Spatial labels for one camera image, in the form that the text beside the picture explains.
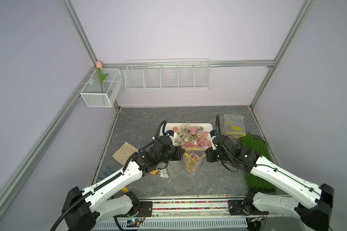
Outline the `white mesh wall box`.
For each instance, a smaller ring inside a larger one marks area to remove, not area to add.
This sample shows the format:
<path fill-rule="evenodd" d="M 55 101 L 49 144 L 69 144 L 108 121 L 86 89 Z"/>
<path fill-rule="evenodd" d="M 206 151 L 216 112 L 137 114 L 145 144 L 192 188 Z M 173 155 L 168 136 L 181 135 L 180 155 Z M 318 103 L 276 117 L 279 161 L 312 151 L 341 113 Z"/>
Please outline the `white mesh wall box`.
<path fill-rule="evenodd" d="M 119 69 L 96 68 L 80 95 L 88 107 L 114 107 L 122 84 Z"/>

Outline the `cookie ziploc bag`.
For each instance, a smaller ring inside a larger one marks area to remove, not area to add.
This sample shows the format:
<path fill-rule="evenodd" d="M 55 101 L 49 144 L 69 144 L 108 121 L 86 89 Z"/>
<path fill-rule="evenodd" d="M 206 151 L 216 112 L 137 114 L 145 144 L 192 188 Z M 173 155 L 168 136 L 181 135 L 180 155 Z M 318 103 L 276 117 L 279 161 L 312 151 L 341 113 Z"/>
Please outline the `cookie ziploc bag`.
<path fill-rule="evenodd" d="M 222 132 L 236 138 L 246 136 L 244 116 L 238 114 L 224 114 Z"/>
<path fill-rule="evenodd" d="M 185 169 L 190 174 L 194 175 L 202 161 L 206 158 L 206 153 L 201 149 L 187 149 L 183 158 Z"/>
<path fill-rule="evenodd" d="M 159 176 L 161 178 L 173 178 L 177 177 L 180 172 L 180 163 L 171 161 L 167 163 L 158 164 L 157 168 L 150 172 L 152 175 Z"/>

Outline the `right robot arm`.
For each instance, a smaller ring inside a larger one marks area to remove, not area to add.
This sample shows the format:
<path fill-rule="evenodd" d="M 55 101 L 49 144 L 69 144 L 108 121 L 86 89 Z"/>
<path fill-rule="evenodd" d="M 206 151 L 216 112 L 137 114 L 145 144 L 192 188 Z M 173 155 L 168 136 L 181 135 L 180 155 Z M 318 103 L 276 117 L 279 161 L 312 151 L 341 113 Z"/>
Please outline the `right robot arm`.
<path fill-rule="evenodd" d="M 267 215 L 277 213 L 294 217 L 314 231 L 330 231 L 334 189 L 327 185 L 310 183 L 269 161 L 257 151 L 238 147 L 220 130 L 210 132 L 212 146 L 205 153 L 207 162 L 219 161 L 227 170 L 243 170 L 257 176 L 289 195 L 287 199 L 257 191 L 249 191 L 241 203 L 229 202 L 231 215 Z"/>

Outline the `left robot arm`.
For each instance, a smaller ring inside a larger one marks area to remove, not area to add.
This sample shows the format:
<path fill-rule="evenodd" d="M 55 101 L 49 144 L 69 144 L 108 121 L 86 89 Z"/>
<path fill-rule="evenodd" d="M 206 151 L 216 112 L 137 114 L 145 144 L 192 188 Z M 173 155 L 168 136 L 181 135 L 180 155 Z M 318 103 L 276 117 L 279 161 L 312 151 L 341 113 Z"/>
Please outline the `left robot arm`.
<path fill-rule="evenodd" d="M 152 141 L 131 154 L 120 170 L 92 186 L 72 188 L 51 230 L 65 221 L 70 231 L 90 231 L 102 218 L 135 215 L 140 201 L 133 192 L 115 199 L 118 205 L 111 210 L 107 210 L 104 203 L 128 184 L 157 170 L 160 164 L 181 160 L 185 149 L 174 144 L 175 132 L 166 130 L 166 125 L 167 121 L 162 121 Z"/>

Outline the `beige work glove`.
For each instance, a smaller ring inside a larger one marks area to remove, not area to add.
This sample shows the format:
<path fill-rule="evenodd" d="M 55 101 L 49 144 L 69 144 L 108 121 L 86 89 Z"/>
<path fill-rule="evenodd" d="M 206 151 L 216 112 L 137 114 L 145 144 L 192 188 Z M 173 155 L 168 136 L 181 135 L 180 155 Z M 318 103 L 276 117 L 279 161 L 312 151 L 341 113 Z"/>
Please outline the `beige work glove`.
<path fill-rule="evenodd" d="M 125 142 L 119 150 L 117 150 L 112 157 L 121 165 L 125 165 L 128 158 L 137 151 L 138 149 L 133 145 Z"/>

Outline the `pink artificial tulip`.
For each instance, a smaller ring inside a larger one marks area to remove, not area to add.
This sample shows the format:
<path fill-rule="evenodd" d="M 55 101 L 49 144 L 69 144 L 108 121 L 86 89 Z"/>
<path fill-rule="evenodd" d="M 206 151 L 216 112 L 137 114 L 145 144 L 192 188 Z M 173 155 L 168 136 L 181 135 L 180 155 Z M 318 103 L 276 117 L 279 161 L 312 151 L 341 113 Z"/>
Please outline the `pink artificial tulip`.
<path fill-rule="evenodd" d="M 102 68 L 103 68 L 103 64 L 101 63 L 101 61 L 97 61 L 96 62 L 96 71 L 97 71 L 98 76 L 99 76 L 99 83 L 100 83 L 100 87 L 101 87 L 101 92 L 104 93 L 103 82 L 109 74 L 108 73 L 102 74 L 102 71 L 101 71 Z"/>

